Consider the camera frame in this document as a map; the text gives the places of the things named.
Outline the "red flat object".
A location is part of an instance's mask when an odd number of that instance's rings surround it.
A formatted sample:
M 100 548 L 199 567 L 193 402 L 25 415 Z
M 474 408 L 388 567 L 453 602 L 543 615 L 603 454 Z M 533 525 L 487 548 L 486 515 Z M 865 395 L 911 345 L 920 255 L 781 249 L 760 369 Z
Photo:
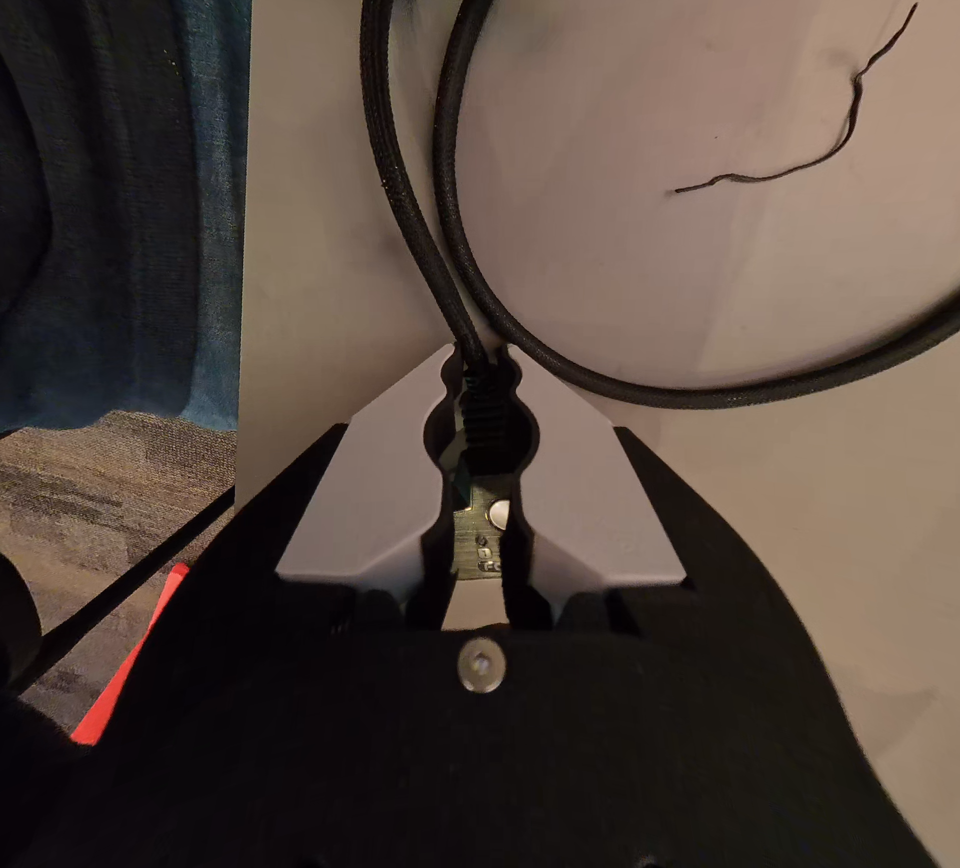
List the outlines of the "red flat object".
M 118 670 L 116 670 L 113 677 L 102 690 L 102 693 L 98 696 L 91 708 L 86 712 L 80 723 L 74 729 L 70 735 L 71 742 L 81 746 L 93 746 L 99 742 L 104 730 L 112 718 L 112 715 L 114 714 L 116 703 L 126 685 L 133 667 L 135 666 L 138 655 L 140 654 L 147 637 L 162 615 L 162 612 L 169 600 L 174 597 L 174 594 L 181 586 L 189 572 L 189 565 L 187 565 L 185 562 L 178 562 L 167 575 L 157 604 L 152 611 L 150 622 L 148 623 L 145 634 L 129 653 Z

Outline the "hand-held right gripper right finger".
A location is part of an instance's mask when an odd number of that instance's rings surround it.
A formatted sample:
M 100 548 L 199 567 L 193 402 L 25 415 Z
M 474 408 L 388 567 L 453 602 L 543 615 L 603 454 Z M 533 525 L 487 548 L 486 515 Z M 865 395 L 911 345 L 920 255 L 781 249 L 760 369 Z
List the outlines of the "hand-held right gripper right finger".
M 538 593 L 681 584 L 687 572 L 606 416 L 515 345 L 515 395 L 533 448 L 510 518 L 532 537 Z

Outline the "loose black thread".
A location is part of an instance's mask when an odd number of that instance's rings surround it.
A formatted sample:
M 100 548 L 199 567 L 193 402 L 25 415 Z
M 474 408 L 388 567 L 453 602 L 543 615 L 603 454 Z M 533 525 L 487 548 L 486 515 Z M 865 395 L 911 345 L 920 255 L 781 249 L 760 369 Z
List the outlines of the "loose black thread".
M 905 34 L 910 22 L 915 17 L 915 14 L 918 10 L 919 2 L 914 1 L 913 4 L 908 9 L 904 21 L 896 29 L 896 31 L 891 35 L 891 37 L 886 41 L 886 43 L 880 47 L 878 50 L 873 52 L 868 58 L 867 62 L 863 65 L 862 68 L 854 72 L 850 78 L 850 103 L 848 106 L 848 111 L 846 112 L 846 117 L 844 118 L 840 132 L 834 144 L 829 150 L 823 154 L 815 157 L 809 161 L 800 163 L 795 166 L 790 166 L 785 169 L 764 174 L 764 175 L 748 175 L 743 173 L 735 172 L 726 172 L 722 174 L 717 174 L 711 179 L 703 181 L 701 183 L 692 184 L 688 186 L 678 187 L 671 190 L 672 194 L 687 194 L 694 191 L 706 190 L 713 187 L 716 187 L 721 184 L 732 184 L 732 185 L 742 185 L 742 186 L 754 186 L 769 184 L 774 181 L 785 179 L 789 176 L 797 174 L 799 172 L 810 170 L 816 166 L 821 166 L 834 158 L 839 152 L 841 152 L 844 147 L 852 139 L 854 132 L 857 130 L 858 119 L 860 116 L 862 100 L 865 92 L 865 77 L 868 72 L 877 64 L 882 58 L 884 58 L 897 44 L 899 39 Z

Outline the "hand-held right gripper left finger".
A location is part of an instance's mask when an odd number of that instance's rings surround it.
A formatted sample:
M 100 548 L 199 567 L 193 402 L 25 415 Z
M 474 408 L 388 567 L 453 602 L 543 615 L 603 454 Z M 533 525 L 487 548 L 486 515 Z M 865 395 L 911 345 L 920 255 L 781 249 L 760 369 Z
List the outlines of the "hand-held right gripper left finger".
M 439 459 L 461 383 L 449 344 L 354 414 L 276 564 L 281 579 L 414 596 L 423 538 L 446 512 Z

